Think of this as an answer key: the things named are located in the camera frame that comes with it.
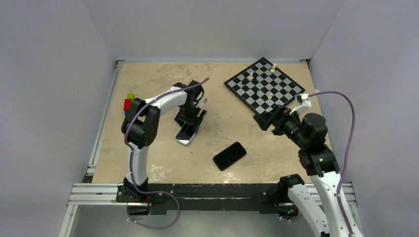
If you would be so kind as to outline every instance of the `smartphone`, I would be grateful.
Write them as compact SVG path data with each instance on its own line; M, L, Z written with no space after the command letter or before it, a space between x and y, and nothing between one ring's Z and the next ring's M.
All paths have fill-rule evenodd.
M174 137L176 141L180 144L187 146L191 141L192 138L195 136L194 127L184 124L177 135Z
M246 150L239 142L233 143L231 146L218 153L212 159L217 167L223 171L234 164L240 158L246 155Z

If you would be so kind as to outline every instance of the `chess piece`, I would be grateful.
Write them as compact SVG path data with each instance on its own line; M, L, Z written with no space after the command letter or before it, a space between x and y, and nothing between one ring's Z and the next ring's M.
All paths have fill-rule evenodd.
M274 64L272 65L271 72L272 72L272 73L274 73L274 72L275 72L275 70L276 70L276 63L274 63Z
M249 80L247 78L243 79L242 84L246 85L247 83L249 83Z

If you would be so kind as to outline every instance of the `table surface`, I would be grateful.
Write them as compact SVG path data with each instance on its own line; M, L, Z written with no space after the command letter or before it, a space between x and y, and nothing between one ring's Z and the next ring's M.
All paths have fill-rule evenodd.
M274 183L280 177L298 173L309 181L298 161L298 147L286 136L260 130L254 113L223 84L251 63L124 63L114 91L103 142L93 177L94 183L119 183L127 171L128 149L121 124L127 93L147 99L168 90L174 83L202 81L208 111L199 133L188 145L174 140L180 127L174 121L179 109L161 117L158 135L148 155L150 183ZM278 68L306 89L315 92L306 63L278 63ZM288 107L295 107L293 101ZM317 98L311 113L321 114ZM225 171L212 161L234 142L240 142L247 155Z

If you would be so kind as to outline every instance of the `gray wall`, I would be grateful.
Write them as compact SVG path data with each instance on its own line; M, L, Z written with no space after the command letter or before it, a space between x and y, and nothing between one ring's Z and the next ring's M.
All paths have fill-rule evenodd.
M347 181L353 181L367 236L418 236L419 1L346 0L311 61L318 90L354 102ZM347 103L319 98L342 165Z
M81 0L2 1L0 32L0 236L55 237L113 58Z
M112 56L142 61L311 58L344 0L84 0Z

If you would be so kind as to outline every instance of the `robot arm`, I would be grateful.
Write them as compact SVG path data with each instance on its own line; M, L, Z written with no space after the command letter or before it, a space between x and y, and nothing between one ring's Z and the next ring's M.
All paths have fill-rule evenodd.
M188 86L195 85L198 82L192 81ZM175 91L181 88L185 88L186 85L177 83L173 85L168 91ZM172 93L157 102L151 103L150 106L140 114L140 117L145 116L144 121L137 120L131 127L128 135L128 142L133 147L133 175L136 183L139 185L141 190L146 190L148 181L147 177L147 156L150 145L153 143L157 136L158 125L160 116L164 115L168 111L180 107L178 114L176 115L175 121L180 126L191 126L195 133L198 132L199 126L204 119L206 113L202 110L201 115L198 116L201 111L203 103L206 98L201 98L199 101L197 97L203 93L202 86L197 86L192 90L179 91ZM133 120L135 114L147 103L154 101L156 97L141 100L135 98L128 110L126 118L122 124L122 133L125 134L129 123ZM135 189L132 188L134 182L131 178L131 173L128 168L128 172L124 179L124 186L131 189L133 192Z
M298 106L294 110L276 107L270 112L255 115L253 118L262 130L266 131L272 124L275 127L272 130L274 135L285 134L300 147L299 161L319 193L324 212L313 202L304 182L297 174L282 177L277 190L272 192L271 197L276 199L286 196L294 202L315 236L348 237L350 232L336 196L340 180L339 166L333 152L324 144L327 134L326 120L314 113L306 114L300 120L298 112L310 108L311 103L307 94L300 95L297 103ZM350 215L350 208L343 192L340 193L340 198L345 212L349 213L346 218L351 223L354 236L361 237L362 234Z

